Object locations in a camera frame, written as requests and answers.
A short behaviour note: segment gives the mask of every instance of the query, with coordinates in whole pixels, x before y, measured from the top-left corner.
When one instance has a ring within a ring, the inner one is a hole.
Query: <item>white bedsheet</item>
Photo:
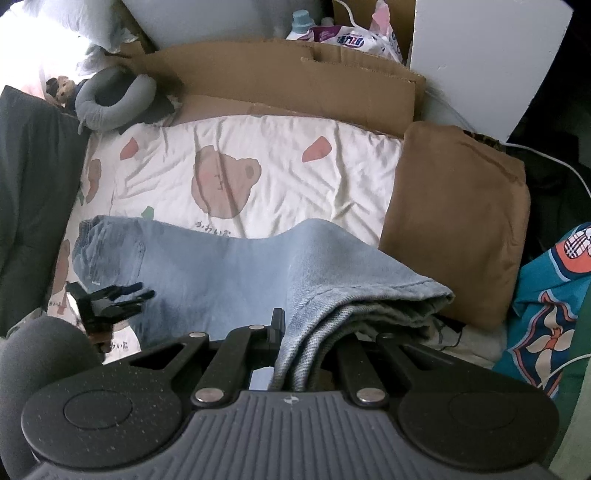
[[[377,246],[401,146],[340,122],[282,116],[95,133],[48,313],[74,322],[64,294],[66,281],[78,281],[70,253],[79,223],[95,215],[143,216],[238,238],[266,238],[322,218]],[[130,328],[115,334],[113,346],[110,360],[139,349]]]

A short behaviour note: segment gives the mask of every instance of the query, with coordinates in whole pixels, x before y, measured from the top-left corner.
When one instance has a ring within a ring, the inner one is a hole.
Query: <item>brown folded cloth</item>
[[[416,122],[404,135],[379,248],[453,290],[443,315],[492,329],[511,304],[529,214],[520,160],[457,127]]]

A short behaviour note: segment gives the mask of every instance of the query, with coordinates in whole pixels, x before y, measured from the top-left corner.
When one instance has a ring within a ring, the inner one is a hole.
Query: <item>logo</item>
[[[591,222],[584,223],[550,249],[550,259],[558,276],[575,280],[591,272]]]
[[[336,42],[344,47],[359,48],[363,47],[365,40],[361,35],[348,34],[341,35],[336,39]]]
[[[298,403],[300,401],[300,399],[298,397],[295,397],[293,395],[289,395],[288,397],[285,397],[283,399],[283,401],[285,403],[287,403],[288,405],[295,405],[296,403]]]
[[[553,397],[562,373],[549,376],[569,360],[577,317],[570,305],[557,301],[550,290],[542,292],[539,301],[544,306],[530,320],[522,340],[509,352],[523,378],[535,387],[541,384],[544,392]]]

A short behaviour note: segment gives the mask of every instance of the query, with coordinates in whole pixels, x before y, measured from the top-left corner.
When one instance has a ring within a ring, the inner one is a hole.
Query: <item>blue bottle cap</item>
[[[291,24],[291,29],[295,33],[304,34],[316,25],[314,20],[310,18],[308,10],[297,10],[293,13],[293,17],[294,21]]]

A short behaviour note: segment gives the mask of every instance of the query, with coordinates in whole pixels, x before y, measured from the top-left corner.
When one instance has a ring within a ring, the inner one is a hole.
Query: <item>gray plastic base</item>
[[[243,391],[232,405],[200,410],[168,449],[138,465],[79,472],[44,463],[28,480],[487,480],[556,479],[539,465],[462,472],[432,460],[398,434],[386,413],[339,392]]]

